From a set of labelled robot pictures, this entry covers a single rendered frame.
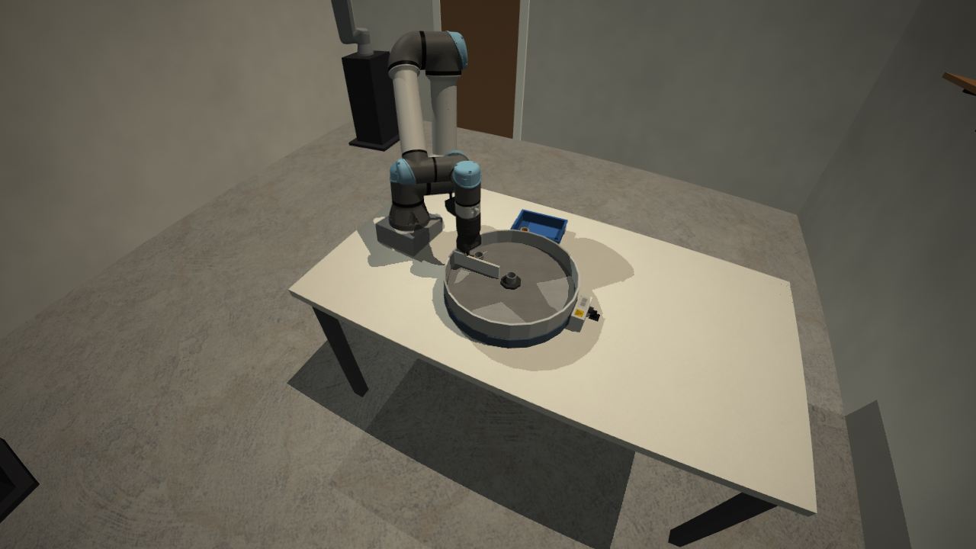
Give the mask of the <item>blue open crate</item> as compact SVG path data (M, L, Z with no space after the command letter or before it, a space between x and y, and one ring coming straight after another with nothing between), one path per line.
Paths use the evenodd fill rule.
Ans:
M528 228L529 232L541 234L559 244L566 232L567 221L559 217L552 217L522 209L522 212L517 216L515 223L510 229L522 230L522 228Z

